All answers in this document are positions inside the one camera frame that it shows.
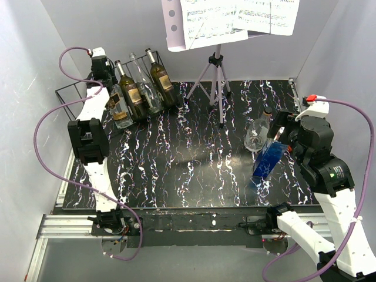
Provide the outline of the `green wine bottle silver neck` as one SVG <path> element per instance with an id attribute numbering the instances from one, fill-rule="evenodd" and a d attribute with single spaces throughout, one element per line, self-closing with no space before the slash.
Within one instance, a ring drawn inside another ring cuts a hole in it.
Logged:
<path id="1" fill-rule="evenodd" d="M 120 60 L 115 61 L 115 66 L 120 75 L 119 85 L 127 105 L 130 107 L 132 119 L 136 122 L 145 120 L 147 118 L 147 110 L 134 80 L 126 75 Z"/>

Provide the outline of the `small clear glass bottle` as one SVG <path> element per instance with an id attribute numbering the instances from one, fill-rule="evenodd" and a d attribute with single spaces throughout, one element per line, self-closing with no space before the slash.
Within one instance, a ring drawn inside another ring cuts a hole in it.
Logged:
<path id="1" fill-rule="evenodd" d="M 251 122 L 244 138 L 244 146 L 247 150 L 258 152 L 263 148 L 270 128 L 271 114 L 272 108 L 267 106 L 263 114 Z"/>

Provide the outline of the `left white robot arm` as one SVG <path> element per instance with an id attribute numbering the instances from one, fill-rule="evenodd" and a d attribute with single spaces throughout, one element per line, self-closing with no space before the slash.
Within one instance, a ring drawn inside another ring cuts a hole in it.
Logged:
<path id="1" fill-rule="evenodd" d="M 115 82 L 115 74 L 106 55 L 91 55 L 92 78 L 102 83 L 86 84 L 87 97 L 76 120 L 68 123 L 68 133 L 75 157 L 83 164 L 96 201 L 96 216 L 90 217 L 97 227 L 118 235 L 125 229 L 119 205 L 115 200 L 108 173 L 109 141 L 102 126 L 102 117 L 109 101 L 108 87 Z"/>

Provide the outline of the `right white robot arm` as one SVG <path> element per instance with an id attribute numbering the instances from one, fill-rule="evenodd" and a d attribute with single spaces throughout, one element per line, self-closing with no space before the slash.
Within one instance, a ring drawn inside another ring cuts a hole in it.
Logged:
<path id="1" fill-rule="evenodd" d="M 375 255 L 354 216 L 354 181 L 347 164 L 331 153 L 334 132 L 323 117 L 299 116 L 280 110 L 268 131 L 291 147 L 300 173 L 319 202 L 332 241 L 311 228 L 283 203 L 267 209 L 266 227 L 289 235 L 313 260 L 322 281 L 375 281 Z"/>

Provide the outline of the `blue square bottle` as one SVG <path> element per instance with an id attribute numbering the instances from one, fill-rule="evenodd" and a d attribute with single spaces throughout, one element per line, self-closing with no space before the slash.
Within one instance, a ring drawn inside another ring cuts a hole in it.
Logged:
<path id="1" fill-rule="evenodd" d="M 287 145 L 267 139 L 259 152 L 253 167 L 253 176 L 266 178 L 287 150 Z"/>

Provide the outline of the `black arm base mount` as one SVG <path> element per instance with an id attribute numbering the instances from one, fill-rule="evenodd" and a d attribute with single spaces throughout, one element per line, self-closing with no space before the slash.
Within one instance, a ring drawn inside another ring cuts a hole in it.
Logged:
<path id="1" fill-rule="evenodd" d="M 266 224 L 265 207 L 205 207 L 137 209 L 136 216 L 123 210 L 129 231 L 128 247 L 246 246 L 262 247 L 267 241 L 285 240 L 279 230 Z"/>

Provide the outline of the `clear bottle black cap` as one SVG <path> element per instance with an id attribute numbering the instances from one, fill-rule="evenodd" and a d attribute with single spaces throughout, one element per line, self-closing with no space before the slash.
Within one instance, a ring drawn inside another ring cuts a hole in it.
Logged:
<path id="1" fill-rule="evenodd" d="M 123 92 L 118 84 L 113 85 L 107 107 L 118 129 L 126 129 L 133 124 Z"/>

